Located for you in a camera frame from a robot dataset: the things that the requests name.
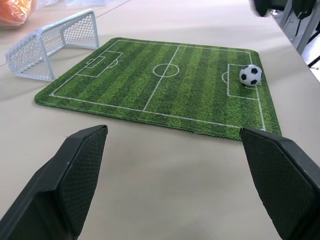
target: soccer field mat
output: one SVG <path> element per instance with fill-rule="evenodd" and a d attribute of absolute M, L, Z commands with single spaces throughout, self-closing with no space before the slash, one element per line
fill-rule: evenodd
<path fill-rule="evenodd" d="M 281 134 L 257 52 L 114 38 L 38 93 L 43 106 L 239 140 L 241 127 Z"/>

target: center line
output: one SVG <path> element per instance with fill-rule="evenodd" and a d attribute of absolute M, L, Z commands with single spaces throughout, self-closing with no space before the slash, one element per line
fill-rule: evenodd
<path fill-rule="evenodd" d="M 166 69 L 164 70 L 164 72 L 163 72 L 163 74 L 162 74 L 162 76 L 161 76 L 160 80 L 158 81 L 157 85 L 155 86 L 155 88 L 154 88 L 154 90 L 153 90 L 153 92 L 152 92 L 151 96 L 149 97 L 149 100 L 146 102 L 146 105 L 144 106 L 143 111 L 144 111 L 144 110 L 146 110 L 146 108 L 147 108 L 148 104 L 150 103 L 150 101 L 151 101 L 152 97 L 154 96 L 154 94 L 155 94 L 155 92 L 156 92 L 156 90 L 157 90 L 157 88 L 158 88 L 159 84 L 161 83 L 162 79 L 165 77 L 166 72 L 167 72 L 167 70 L 168 70 L 168 68 L 169 68 L 170 64 L 171 64 L 171 63 L 172 63 L 172 61 L 174 60 L 174 58 L 175 58 L 175 56 L 176 56 L 176 54 L 177 54 L 177 52 L 178 52 L 178 49 L 179 49 L 179 48 L 180 48 L 180 46 L 178 46 L 178 47 L 176 48 L 176 50 L 175 50 L 175 53 L 174 53 L 173 57 L 171 58 L 170 62 L 168 63 L 168 66 L 167 66 L 167 67 L 166 67 Z"/>

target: goal box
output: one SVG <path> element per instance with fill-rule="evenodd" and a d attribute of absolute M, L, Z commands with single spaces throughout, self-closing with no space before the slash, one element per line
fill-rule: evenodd
<path fill-rule="evenodd" d="M 17 77 L 53 81 L 49 56 L 65 47 L 99 48 L 96 17 L 91 9 L 28 34 L 8 51 L 6 62 Z"/>

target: soccer ball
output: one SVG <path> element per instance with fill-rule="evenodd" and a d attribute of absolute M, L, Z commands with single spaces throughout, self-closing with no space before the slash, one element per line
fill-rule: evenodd
<path fill-rule="evenodd" d="M 240 83 L 246 86 L 255 86 L 261 82 L 262 70 L 256 65 L 248 65 L 241 69 L 239 74 Z"/>

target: orange object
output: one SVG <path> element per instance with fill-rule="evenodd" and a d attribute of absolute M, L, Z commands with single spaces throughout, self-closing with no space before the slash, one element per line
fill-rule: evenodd
<path fill-rule="evenodd" d="M 0 0 L 0 24 L 19 26 L 36 8 L 37 0 Z"/>

